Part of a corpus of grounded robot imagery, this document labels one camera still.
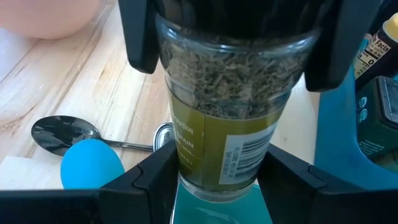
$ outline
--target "blue egg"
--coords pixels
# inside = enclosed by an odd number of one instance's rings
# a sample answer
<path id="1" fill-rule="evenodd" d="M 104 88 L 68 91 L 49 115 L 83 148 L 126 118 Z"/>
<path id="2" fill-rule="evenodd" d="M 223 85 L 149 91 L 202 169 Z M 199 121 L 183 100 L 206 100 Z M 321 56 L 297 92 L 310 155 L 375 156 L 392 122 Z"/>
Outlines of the blue egg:
<path id="1" fill-rule="evenodd" d="M 122 174 L 124 168 L 118 155 L 96 139 L 74 144 L 61 162 L 64 189 L 97 189 Z"/>

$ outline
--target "dried herb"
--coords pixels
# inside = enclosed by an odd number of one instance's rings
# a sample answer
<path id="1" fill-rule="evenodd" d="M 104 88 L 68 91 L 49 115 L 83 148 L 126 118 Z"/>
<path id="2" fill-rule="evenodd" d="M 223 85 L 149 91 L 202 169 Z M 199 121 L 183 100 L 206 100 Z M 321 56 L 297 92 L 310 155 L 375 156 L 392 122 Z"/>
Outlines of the dried herb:
<path id="1" fill-rule="evenodd" d="M 160 29 L 167 84 L 188 106 L 228 119 L 258 118 L 283 106 L 315 40 L 306 36 L 285 44 L 292 39 L 231 41 L 196 34 L 188 29 Z M 220 44 L 226 41 L 233 45 Z"/>

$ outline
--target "barcode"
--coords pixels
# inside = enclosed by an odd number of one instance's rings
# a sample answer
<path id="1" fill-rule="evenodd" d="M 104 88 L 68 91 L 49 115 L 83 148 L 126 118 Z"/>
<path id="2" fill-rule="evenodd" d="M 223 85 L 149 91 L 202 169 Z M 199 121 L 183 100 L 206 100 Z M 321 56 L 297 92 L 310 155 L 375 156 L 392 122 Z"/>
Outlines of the barcode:
<path id="1" fill-rule="evenodd" d="M 258 133 L 227 136 L 219 184 L 237 184 L 255 176 L 275 127 L 276 123 Z"/>

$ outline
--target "wooden table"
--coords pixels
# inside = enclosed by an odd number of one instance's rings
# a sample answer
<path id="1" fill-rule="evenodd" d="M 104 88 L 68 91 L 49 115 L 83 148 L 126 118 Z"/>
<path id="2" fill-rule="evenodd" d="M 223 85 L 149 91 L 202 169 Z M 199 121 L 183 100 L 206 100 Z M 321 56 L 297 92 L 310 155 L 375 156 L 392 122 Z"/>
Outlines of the wooden table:
<path id="1" fill-rule="evenodd" d="M 83 118 L 106 139 L 151 144 L 170 121 L 163 69 L 130 67 L 118 6 L 109 0 L 84 29 L 62 40 L 21 37 L 0 29 L 0 189 L 59 189 L 61 157 L 36 145 L 30 128 L 54 114 Z M 272 143 L 313 162 L 319 95 L 303 78 Z M 149 153 L 114 149 L 126 170 Z"/>

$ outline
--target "metal spoon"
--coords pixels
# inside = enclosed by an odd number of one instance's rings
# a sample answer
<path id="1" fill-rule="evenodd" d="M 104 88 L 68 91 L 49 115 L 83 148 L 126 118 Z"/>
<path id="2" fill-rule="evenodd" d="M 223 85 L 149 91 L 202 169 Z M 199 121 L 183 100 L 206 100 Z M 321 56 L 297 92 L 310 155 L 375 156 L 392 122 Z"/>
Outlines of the metal spoon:
<path id="1" fill-rule="evenodd" d="M 63 156 L 73 144 L 84 139 L 98 139 L 109 146 L 153 152 L 152 146 L 105 140 L 92 124 L 71 116 L 42 118 L 33 125 L 31 134 L 40 147 L 59 156 Z"/>

